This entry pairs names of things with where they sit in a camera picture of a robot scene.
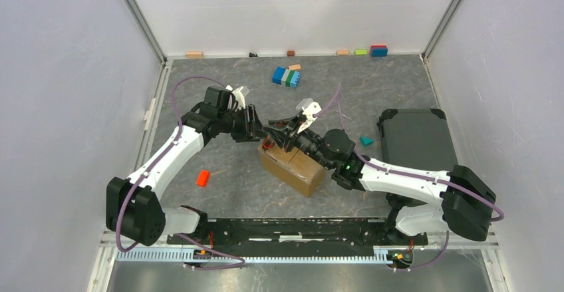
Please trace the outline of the brown cardboard express box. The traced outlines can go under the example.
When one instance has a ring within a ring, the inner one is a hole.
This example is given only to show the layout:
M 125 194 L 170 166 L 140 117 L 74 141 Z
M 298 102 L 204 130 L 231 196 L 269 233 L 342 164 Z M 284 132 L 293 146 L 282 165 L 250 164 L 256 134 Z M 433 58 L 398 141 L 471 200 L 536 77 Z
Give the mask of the brown cardboard express box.
M 326 170 L 297 148 L 286 152 L 274 144 L 268 148 L 259 145 L 257 150 L 267 172 L 306 198 L 313 195 L 325 178 Z

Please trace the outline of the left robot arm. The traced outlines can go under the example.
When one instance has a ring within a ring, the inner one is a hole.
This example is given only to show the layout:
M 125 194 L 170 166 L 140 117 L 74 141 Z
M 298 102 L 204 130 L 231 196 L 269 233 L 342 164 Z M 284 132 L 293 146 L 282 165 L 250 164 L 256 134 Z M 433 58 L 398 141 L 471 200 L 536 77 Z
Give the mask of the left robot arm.
M 207 88 L 204 100 L 180 117 L 180 123 L 162 147 L 127 178 L 114 177 L 106 187 L 107 229 L 145 246 L 163 235 L 183 233 L 192 243 L 202 243 L 209 226 L 206 214 L 195 208 L 164 209 L 164 190 L 188 160 L 218 134 L 235 142 L 255 142 L 265 137 L 255 107 L 245 101 L 246 86 Z

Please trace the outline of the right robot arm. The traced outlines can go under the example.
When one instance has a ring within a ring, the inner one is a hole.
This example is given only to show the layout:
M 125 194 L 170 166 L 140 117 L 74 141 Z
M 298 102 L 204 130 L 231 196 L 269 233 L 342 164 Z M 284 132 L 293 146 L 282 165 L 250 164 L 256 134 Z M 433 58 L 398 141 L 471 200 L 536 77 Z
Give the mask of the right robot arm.
M 468 167 L 451 171 L 424 171 L 385 164 L 355 152 L 355 143 L 343 129 L 319 136 L 298 120 L 270 122 L 266 135 L 281 149 L 297 148 L 327 170 L 346 190 L 386 192 L 419 201 L 419 206 L 393 210 L 384 226 L 385 238 L 401 244 L 429 231 L 451 231 L 472 241 L 485 241 L 492 222 L 503 214 L 495 194 Z

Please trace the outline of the blue green block stack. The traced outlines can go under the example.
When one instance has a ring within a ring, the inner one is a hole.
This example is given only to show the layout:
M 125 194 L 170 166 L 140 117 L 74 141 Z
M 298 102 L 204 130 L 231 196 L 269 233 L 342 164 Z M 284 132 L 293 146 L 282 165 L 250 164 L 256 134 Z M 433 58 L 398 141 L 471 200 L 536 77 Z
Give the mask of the blue green block stack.
M 271 82 L 289 88 L 297 88 L 301 80 L 301 73 L 277 67 L 271 77 Z

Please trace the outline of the small red block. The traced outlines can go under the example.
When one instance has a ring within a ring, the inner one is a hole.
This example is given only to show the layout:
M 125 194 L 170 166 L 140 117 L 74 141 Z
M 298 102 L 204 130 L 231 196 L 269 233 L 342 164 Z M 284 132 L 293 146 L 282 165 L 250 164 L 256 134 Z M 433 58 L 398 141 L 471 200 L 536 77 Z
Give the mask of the small red block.
M 201 187 L 201 188 L 206 187 L 207 184 L 208 184 L 209 178 L 210 178 L 210 172 L 207 171 L 207 170 L 201 170 L 199 175 L 198 175 L 198 178 L 196 180 L 196 185 Z

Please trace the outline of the tan wooden block on stack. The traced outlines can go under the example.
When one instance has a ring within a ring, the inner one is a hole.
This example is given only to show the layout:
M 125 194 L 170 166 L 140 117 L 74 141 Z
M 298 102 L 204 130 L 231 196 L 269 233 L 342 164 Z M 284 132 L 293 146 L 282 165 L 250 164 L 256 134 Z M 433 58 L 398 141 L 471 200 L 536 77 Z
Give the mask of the tan wooden block on stack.
M 288 66 L 288 69 L 289 69 L 290 71 L 301 71 L 301 70 L 302 70 L 302 67 L 301 67 L 300 64 L 294 64 L 294 65 L 289 65 L 289 66 Z

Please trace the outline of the teal triangular block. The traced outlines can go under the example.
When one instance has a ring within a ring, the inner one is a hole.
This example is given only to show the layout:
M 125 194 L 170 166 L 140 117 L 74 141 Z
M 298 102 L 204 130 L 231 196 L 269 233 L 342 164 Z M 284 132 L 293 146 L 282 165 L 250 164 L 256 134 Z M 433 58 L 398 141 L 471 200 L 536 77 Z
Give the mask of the teal triangular block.
M 367 146 L 374 144 L 374 140 L 372 138 L 368 138 L 366 136 L 361 136 L 359 138 L 359 142 L 363 147 L 367 147 Z

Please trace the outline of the tan block at wall left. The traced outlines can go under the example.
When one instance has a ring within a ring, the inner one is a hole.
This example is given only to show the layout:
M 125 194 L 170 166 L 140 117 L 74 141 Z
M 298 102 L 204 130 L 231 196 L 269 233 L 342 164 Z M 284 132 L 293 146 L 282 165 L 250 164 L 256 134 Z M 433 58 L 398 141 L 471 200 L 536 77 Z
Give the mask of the tan block at wall left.
M 187 51 L 185 56 L 187 59 L 203 59 L 204 53 L 202 51 Z

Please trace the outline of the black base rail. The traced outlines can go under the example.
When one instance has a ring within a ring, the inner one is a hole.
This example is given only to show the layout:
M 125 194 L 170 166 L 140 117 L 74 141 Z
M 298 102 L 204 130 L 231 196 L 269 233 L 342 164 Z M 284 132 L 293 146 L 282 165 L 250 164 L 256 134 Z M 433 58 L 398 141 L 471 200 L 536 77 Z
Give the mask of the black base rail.
M 409 238 L 383 218 L 217 218 L 190 237 L 240 257 L 360 257 L 375 246 L 428 244 L 425 234 Z

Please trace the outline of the red blue block at wall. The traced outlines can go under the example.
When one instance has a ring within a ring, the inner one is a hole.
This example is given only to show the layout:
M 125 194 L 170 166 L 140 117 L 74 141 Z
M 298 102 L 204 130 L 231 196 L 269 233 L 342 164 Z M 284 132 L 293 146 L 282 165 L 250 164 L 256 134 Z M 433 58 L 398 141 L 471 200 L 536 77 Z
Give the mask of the red blue block at wall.
M 388 47 L 386 45 L 372 45 L 370 47 L 371 57 L 386 57 L 388 55 Z

